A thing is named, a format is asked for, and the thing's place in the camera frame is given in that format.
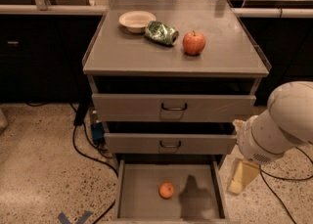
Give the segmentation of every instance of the red apple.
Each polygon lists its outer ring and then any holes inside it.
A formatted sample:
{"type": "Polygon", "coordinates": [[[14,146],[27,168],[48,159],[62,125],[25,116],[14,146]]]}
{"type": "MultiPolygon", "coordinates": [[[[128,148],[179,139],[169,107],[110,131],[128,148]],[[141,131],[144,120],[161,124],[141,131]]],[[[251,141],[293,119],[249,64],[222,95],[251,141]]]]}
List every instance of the red apple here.
{"type": "Polygon", "coordinates": [[[199,31],[192,31],[185,34],[183,47],[186,54],[196,56],[205,47],[205,37],[199,31]]]}

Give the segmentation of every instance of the apple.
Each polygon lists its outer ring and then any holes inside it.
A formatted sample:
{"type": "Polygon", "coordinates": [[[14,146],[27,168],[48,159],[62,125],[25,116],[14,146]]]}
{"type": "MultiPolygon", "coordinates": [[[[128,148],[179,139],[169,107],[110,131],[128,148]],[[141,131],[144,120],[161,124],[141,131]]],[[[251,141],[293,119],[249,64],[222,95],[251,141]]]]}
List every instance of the apple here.
{"type": "Polygon", "coordinates": [[[174,186],[170,182],[162,183],[158,188],[159,195],[164,199],[170,199],[174,195],[174,186]]]}
{"type": "Polygon", "coordinates": [[[205,47],[205,37],[199,31],[192,31],[185,34],[183,39],[183,47],[185,53],[191,56],[196,56],[205,47]]]}

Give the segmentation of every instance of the gray cabinet top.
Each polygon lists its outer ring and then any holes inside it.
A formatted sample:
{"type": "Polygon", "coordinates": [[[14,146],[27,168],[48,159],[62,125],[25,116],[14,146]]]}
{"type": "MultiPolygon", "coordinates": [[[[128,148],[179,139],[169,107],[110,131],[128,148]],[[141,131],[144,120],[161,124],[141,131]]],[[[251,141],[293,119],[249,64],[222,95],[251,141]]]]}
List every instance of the gray cabinet top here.
{"type": "Polygon", "coordinates": [[[86,54],[85,74],[153,76],[264,77],[268,70],[226,2],[217,0],[116,0],[86,54]],[[129,11],[148,11],[175,27],[173,47],[157,44],[119,25],[129,11]],[[184,53],[185,33],[198,30],[206,38],[199,56],[184,53]]]}

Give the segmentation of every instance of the speckled floor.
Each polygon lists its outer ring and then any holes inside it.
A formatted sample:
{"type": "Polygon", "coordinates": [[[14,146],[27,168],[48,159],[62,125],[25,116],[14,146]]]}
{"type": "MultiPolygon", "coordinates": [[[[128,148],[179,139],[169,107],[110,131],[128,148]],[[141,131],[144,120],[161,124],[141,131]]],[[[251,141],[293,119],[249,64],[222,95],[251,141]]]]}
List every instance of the speckled floor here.
{"type": "MultiPolygon", "coordinates": [[[[111,204],[116,177],[102,164],[79,155],[72,146],[74,111],[70,105],[0,105],[9,122],[0,136],[0,223],[92,223],[111,204]]],[[[78,148],[106,161],[86,141],[83,127],[75,134],[78,148]]],[[[313,146],[303,147],[313,157],[313,146]]],[[[220,169],[231,220],[244,224],[292,223],[258,176],[243,193],[226,191],[237,147],[220,169]]],[[[312,164],[298,150],[263,167],[278,176],[305,177],[312,164]]],[[[296,223],[313,219],[313,180],[283,182],[266,176],[296,223]]],[[[112,210],[98,223],[112,218],[112,210]]]]}

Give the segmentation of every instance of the black cabinet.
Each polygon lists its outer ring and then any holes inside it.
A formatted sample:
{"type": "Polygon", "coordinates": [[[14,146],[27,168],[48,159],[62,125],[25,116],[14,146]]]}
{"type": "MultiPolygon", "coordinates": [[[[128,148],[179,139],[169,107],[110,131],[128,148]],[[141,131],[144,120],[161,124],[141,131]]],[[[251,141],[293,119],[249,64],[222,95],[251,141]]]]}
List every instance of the black cabinet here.
{"type": "Polygon", "coordinates": [[[291,81],[313,81],[313,20],[241,18],[268,58],[272,69],[256,92],[259,105],[278,86],[291,81]]]}
{"type": "Polygon", "coordinates": [[[101,16],[0,16],[0,102],[77,102],[101,16]]]}

